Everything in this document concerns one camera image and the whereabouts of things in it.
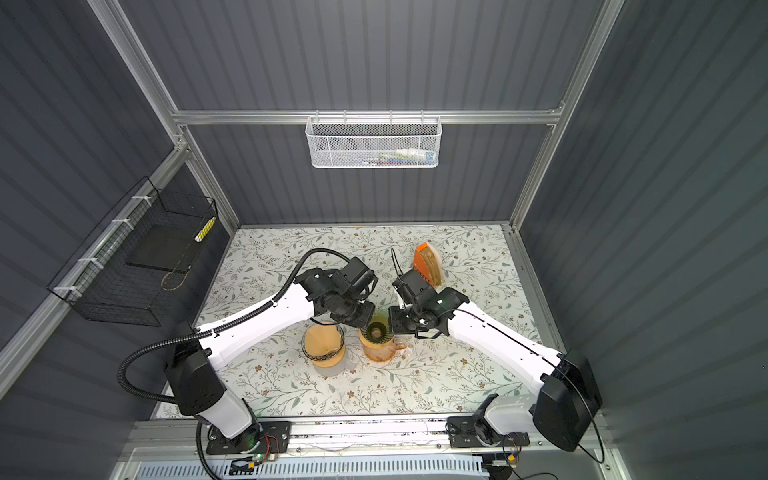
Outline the orange coffee filter pack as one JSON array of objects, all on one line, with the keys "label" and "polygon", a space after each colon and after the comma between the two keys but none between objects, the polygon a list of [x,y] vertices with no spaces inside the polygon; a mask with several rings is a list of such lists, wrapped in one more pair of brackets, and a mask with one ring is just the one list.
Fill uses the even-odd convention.
[{"label": "orange coffee filter pack", "polygon": [[413,257],[413,268],[433,287],[443,285],[444,275],[439,252],[429,243],[419,245]]}]

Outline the grey clear glass dripper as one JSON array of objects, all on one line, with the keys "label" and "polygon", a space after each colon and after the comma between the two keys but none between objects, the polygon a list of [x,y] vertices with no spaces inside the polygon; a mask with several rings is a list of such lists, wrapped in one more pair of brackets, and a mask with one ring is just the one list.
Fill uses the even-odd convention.
[{"label": "grey clear glass dripper", "polygon": [[304,356],[318,366],[337,362],[345,354],[344,330],[338,324],[312,325],[304,333],[301,348]]}]

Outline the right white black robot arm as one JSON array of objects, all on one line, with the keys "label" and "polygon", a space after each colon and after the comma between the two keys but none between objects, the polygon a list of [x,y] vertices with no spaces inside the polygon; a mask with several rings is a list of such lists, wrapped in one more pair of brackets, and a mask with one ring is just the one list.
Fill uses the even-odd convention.
[{"label": "right white black robot arm", "polygon": [[538,344],[495,320],[465,294],[435,290],[411,269],[392,286],[399,304],[389,308],[396,335],[417,339],[440,336],[480,351],[509,371],[533,395],[528,407],[490,394],[472,415],[474,435],[495,446],[512,433],[537,431],[557,448],[573,452],[592,425],[602,397],[588,359],[577,351],[561,353]]}]

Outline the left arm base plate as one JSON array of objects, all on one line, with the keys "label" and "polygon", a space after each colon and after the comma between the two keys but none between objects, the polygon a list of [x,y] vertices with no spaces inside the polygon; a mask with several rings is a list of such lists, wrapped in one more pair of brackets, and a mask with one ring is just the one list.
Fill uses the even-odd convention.
[{"label": "left arm base plate", "polygon": [[208,455],[282,454],[286,453],[291,437],[289,421],[260,421],[234,439],[226,438],[216,427],[210,427],[203,437]]}]

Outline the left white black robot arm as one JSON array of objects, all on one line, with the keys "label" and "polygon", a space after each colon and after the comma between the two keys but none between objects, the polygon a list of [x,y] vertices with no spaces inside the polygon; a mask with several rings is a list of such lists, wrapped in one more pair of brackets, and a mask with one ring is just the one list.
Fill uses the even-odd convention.
[{"label": "left white black robot arm", "polygon": [[309,269],[274,297],[204,325],[204,338],[170,347],[165,374],[179,411],[215,427],[228,440],[258,435],[255,414],[219,372],[257,343],[324,313],[339,324],[365,326],[375,310],[368,296],[377,282],[357,257],[341,269]]}]

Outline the green glass dripper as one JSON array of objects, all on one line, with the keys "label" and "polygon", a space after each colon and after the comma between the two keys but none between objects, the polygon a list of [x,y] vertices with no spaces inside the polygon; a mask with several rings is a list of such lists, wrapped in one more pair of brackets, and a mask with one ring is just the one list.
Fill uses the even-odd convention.
[{"label": "green glass dripper", "polygon": [[393,339],[390,324],[386,320],[372,319],[361,333],[363,339],[372,345],[384,345]]}]

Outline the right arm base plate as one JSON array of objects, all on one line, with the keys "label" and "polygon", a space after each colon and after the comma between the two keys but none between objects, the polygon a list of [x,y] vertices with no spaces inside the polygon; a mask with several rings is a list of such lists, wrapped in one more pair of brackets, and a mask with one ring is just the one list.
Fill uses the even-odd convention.
[{"label": "right arm base plate", "polygon": [[526,432],[512,432],[506,435],[495,432],[484,421],[476,421],[472,416],[450,416],[446,420],[445,430],[452,448],[481,447],[527,447],[530,438]]}]

